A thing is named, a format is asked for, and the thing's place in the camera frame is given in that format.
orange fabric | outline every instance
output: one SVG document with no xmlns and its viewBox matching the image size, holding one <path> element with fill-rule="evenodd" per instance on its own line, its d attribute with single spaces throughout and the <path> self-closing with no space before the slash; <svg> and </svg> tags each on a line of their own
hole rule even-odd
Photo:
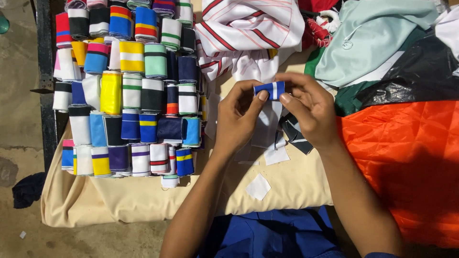
<svg viewBox="0 0 459 258">
<path fill-rule="evenodd" d="M 338 131 L 406 241 L 459 247 L 459 101 L 368 107 Z"/>
</svg>

blue fabric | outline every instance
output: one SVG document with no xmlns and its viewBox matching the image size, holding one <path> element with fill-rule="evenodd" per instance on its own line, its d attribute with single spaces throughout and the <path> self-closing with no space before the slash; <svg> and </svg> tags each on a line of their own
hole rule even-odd
<svg viewBox="0 0 459 258">
<path fill-rule="evenodd" d="M 89 120 L 91 124 L 92 146 L 107 146 L 107 140 L 105 138 L 104 120 L 102 119 L 102 114 L 89 114 Z"/>
<path fill-rule="evenodd" d="M 168 78 L 165 81 L 169 83 L 179 82 L 179 68 L 175 52 L 166 51 L 166 59 L 168 64 Z"/>
<path fill-rule="evenodd" d="M 73 167 L 73 149 L 72 150 L 62 150 L 62 166 L 63 167 Z"/>
<path fill-rule="evenodd" d="M 72 104 L 87 104 L 81 82 L 72 82 Z"/>
<path fill-rule="evenodd" d="M 253 87 L 255 96 L 262 90 L 269 93 L 269 100 L 279 100 L 280 95 L 285 92 L 285 82 L 274 82 Z"/>
<path fill-rule="evenodd" d="M 153 25 L 156 27 L 156 12 L 152 9 L 148 9 L 145 7 L 136 7 L 135 23 L 143 23 Z"/>
<path fill-rule="evenodd" d="M 157 121 L 156 115 L 140 114 L 140 121 Z M 146 143 L 155 143 L 158 141 L 157 125 L 141 125 L 140 126 L 140 141 Z"/>
<path fill-rule="evenodd" d="M 131 21 L 117 16 L 110 16 L 110 36 L 129 40 L 131 38 Z"/>
<path fill-rule="evenodd" d="M 102 74 L 107 70 L 107 56 L 88 53 L 84 61 L 84 71 L 89 74 Z"/>
<path fill-rule="evenodd" d="M 179 160 L 179 157 L 186 157 L 191 155 L 191 148 L 183 148 L 175 151 L 175 158 L 177 163 L 177 176 L 187 176 L 195 173 L 195 168 L 193 166 L 193 158 L 188 158 L 185 160 Z"/>
<path fill-rule="evenodd" d="M 344 258 L 325 207 L 215 217 L 199 251 L 201 258 Z M 371 253 L 365 258 L 395 258 Z"/>
<path fill-rule="evenodd" d="M 181 118 L 162 117 L 158 120 L 158 138 L 170 140 L 183 139 L 183 124 Z"/>
<path fill-rule="evenodd" d="M 184 128 L 186 128 L 183 144 L 196 145 L 199 144 L 199 137 L 201 135 L 200 119 L 199 118 L 183 118 Z"/>
<path fill-rule="evenodd" d="M 191 56 L 179 56 L 179 82 L 181 84 L 192 83 L 196 85 L 196 58 Z"/>
<path fill-rule="evenodd" d="M 123 113 L 121 123 L 121 139 L 140 139 L 139 114 Z"/>
</svg>

floor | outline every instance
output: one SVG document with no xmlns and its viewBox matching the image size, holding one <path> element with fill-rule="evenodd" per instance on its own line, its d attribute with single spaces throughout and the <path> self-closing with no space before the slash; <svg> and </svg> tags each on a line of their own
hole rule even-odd
<svg viewBox="0 0 459 258">
<path fill-rule="evenodd" d="M 41 224 L 40 206 L 13 209 L 11 188 L 43 171 L 36 26 L 28 0 L 0 0 L 11 28 L 0 35 L 0 258 L 157 257 L 168 221 L 56 229 Z M 348 257 L 357 257 L 329 209 Z M 21 232 L 26 232 L 23 239 Z M 459 257 L 457 250 L 410 246 L 411 257 Z"/>
</svg>

fingernail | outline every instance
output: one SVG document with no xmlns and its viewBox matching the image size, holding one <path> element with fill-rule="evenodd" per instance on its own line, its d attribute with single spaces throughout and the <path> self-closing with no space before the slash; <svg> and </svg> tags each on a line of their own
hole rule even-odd
<svg viewBox="0 0 459 258">
<path fill-rule="evenodd" d="M 268 98 L 268 92 L 265 91 L 265 90 L 262 90 L 262 91 L 260 92 L 260 95 L 258 95 L 258 98 L 259 98 L 260 100 L 265 101 L 265 100 Z"/>
<path fill-rule="evenodd" d="M 280 102 L 288 104 L 291 101 L 292 96 L 288 93 L 282 93 L 279 99 L 280 99 Z"/>
</svg>

hand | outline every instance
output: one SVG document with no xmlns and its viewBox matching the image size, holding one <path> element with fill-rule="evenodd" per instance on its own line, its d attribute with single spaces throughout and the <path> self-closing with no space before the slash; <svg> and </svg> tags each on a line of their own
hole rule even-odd
<svg viewBox="0 0 459 258">
<path fill-rule="evenodd" d="M 333 96 L 311 76 L 278 73 L 276 81 L 291 82 L 292 95 L 283 93 L 280 102 L 298 120 L 301 133 L 319 152 L 341 142 L 336 130 Z"/>
<path fill-rule="evenodd" d="M 253 96 L 253 87 L 262 85 L 256 80 L 237 82 L 218 104 L 217 138 L 214 151 L 234 155 L 252 137 L 258 115 L 268 99 L 268 92 Z"/>
</svg>

